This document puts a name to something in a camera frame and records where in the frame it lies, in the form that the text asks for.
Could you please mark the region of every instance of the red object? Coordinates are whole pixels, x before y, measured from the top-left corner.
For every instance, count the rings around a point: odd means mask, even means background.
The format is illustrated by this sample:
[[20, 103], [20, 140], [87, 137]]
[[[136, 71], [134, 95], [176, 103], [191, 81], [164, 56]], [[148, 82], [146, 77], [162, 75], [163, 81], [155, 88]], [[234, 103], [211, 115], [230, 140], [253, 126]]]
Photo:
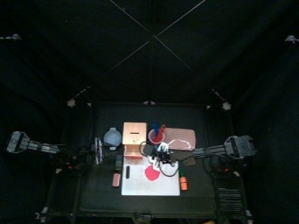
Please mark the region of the red object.
[[148, 167], [144, 169], [144, 175], [151, 181], [154, 181], [159, 178], [160, 172], [155, 170], [152, 165], [148, 165]]
[[114, 180], [112, 180], [112, 186], [119, 186], [119, 181], [120, 181], [120, 174], [115, 173]]
[[187, 186], [187, 178], [186, 177], [180, 177], [180, 184], [182, 184], [182, 190], [187, 191], [188, 186]]
[[163, 125], [162, 128], [159, 129], [158, 136], [154, 139], [155, 143], [160, 143], [163, 141], [163, 139], [164, 139], [164, 129], [166, 129], [166, 126]]

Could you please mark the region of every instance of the red paper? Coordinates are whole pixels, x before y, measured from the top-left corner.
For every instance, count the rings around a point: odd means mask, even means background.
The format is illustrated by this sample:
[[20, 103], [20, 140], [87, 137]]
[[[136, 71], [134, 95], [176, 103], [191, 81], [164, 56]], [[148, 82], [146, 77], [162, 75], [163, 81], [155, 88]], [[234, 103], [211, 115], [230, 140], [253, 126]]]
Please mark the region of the red paper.
[[150, 166], [144, 169], [144, 175], [147, 176], [147, 178], [148, 178], [151, 181], [154, 181], [154, 180], [156, 180], [156, 179], [159, 178], [159, 176], [160, 176], [160, 172], [156, 171], [156, 170], [154, 169], [154, 166], [152, 166], [152, 165], [150, 165]]

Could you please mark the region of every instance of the cardboard box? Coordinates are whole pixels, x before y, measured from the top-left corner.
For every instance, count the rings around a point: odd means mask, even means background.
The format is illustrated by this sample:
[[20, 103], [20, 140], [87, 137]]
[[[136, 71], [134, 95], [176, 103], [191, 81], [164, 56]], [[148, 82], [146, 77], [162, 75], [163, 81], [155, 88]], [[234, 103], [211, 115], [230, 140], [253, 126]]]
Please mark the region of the cardboard box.
[[123, 145], [126, 158], [143, 158], [140, 143], [146, 141], [146, 122], [124, 122]]

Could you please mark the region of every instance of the pink object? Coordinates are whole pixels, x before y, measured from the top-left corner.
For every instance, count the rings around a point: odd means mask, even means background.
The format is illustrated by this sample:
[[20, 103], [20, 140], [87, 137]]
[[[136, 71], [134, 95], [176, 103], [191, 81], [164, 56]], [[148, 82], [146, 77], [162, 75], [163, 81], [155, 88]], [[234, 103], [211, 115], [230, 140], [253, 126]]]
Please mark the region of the pink object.
[[160, 172], [154, 169], [152, 165], [148, 165], [148, 167], [144, 169], [144, 175], [151, 181], [154, 181], [159, 178]]
[[115, 173], [114, 175], [114, 181], [112, 181], [112, 186], [119, 186], [119, 181], [120, 181], [120, 174]]

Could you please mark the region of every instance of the table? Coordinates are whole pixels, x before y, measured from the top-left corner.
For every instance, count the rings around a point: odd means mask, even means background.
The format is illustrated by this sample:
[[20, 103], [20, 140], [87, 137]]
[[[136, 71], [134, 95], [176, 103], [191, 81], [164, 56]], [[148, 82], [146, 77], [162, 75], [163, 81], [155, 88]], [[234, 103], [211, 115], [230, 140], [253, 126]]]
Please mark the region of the table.
[[[170, 104], [148, 106], [102, 102], [94, 103], [91, 108], [70, 110], [63, 142], [79, 146], [94, 137], [103, 139], [111, 127], [122, 133], [124, 122], [147, 123], [148, 130], [152, 123], [195, 130], [198, 148], [223, 144], [227, 137], [234, 134], [230, 112], [222, 106]], [[223, 184], [223, 181], [215, 180], [204, 171], [203, 161], [198, 160], [196, 165], [183, 167], [188, 179], [188, 191], [182, 192], [179, 197], [122, 196], [122, 188], [114, 188], [111, 185], [116, 154], [107, 157], [103, 164], [94, 163], [90, 170], [76, 178], [67, 180], [56, 174], [56, 179], [60, 180], [51, 189], [50, 198], [54, 197], [52, 195], [64, 195], [64, 199], [59, 199], [59, 196], [55, 199], [48, 198], [47, 205], [51, 208], [48, 217], [68, 216], [72, 223], [80, 216], [138, 216], [147, 220], [152, 218], [220, 219], [228, 216], [246, 220], [243, 216], [247, 206], [242, 178], [234, 178]], [[220, 207], [219, 202], [226, 199], [219, 198], [219, 193], [223, 195], [226, 186], [231, 186], [232, 190], [238, 189], [238, 199], [242, 204], [238, 211], [226, 211]], [[70, 193], [71, 189], [74, 194], [68, 197], [66, 192]]]

